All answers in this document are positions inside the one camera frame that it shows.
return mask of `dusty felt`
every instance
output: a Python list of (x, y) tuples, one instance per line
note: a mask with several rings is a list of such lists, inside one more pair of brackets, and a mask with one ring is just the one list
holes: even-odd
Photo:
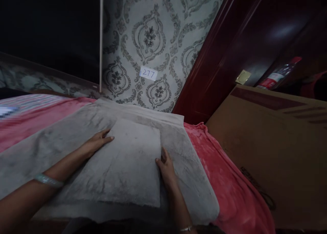
[[(118, 119), (127, 119), (160, 131), (161, 146), (164, 146), (171, 155), (194, 224), (208, 224), (215, 220), (219, 214), (219, 204), (183, 127), (183, 117), (103, 100), (82, 107), (1, 153), (0, 198), (77, 149), (96, 132), (112, 128)], [(77, 178), (84, 168), (75, 173), (63, 189), (36, 214), (36, 217), (88, 217), (97, 222), (127, 218), (146, 221), (166, 219), (168, 200), (162, 183), (160, 208), (115, 204), (112, 199), (82, 200), (81, 197), (75, 197), (76, 191), (80, 189), (74, 184), (78, 182)]]
[(69, 198), (160, 207), (160, 173), (154, 163), (161, 156), (160, 131), (118, 119), (108, 136), (115, 139), (88, 161)]

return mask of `hand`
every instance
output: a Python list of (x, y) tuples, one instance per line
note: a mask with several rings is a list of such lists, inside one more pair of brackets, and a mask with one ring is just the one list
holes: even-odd
[(164, 147), (162, 148), (162, 152), (161, 160), (156, 158), (156, 164), (160, 169), (162, 179), (167, 190), (172, 190), (178, 187), (177, 177), (175, 174), (173, 162)]
[(110, 129), (106, 129), (96, 133), (92, 138), (90, 138), (80, 148), (78, 148), (78, 150), (86, 153), (88, 158), (92, 157), (98, 149), (100, 149), (103, 145), (113, 141), (115, 138), (113, 136), (106, 138), (106, 135), (109, 133), (109, 131)]

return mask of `bracelet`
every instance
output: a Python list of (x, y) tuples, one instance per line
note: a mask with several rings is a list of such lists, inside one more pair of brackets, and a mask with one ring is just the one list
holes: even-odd
[(191, 228), (192, 228), (193, 226), (188, 226), (187, 228), (184, 228), (184, 229), (180, 229), (180, 232), (184, 232), (184, 231), (191, 231)]
[(63, 185), (64, 185), (63, 182), (60, 182), (60, 181), (55, 180), (53, 178), (50, 178), (49, 176), (46, 176), (44, 174), (37, 174), (34, 177), (34, 179), (41, 182), (41, 183), (43, 183), (43, 184), (52, 186), (54, 188), (60, 188), (60, 187), (63, 187)]

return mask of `teal bracelet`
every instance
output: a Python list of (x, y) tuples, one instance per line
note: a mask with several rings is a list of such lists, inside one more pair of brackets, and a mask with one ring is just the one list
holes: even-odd
[(49, 176), (46, 176), (44, 174), (37, 174), (34, 177), (34, 179), (37, 180), (37, 181), (39, 181), (39, 182), (41, 182), (41, 183), (43, 183), (43, 184), (52, 186), (54, 188), (61, 188), (64, 185), (63, 182), (60, 182), (60, 181), (55, 180), (53, 178), (50, 178)]

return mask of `striped fabric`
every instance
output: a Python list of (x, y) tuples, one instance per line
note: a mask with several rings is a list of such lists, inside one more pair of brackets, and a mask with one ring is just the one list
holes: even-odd
[(50, 94), (29, 94), (0, 100), (0, 106), (19, 107), (20, 113), (48, 107), (69, 98)]

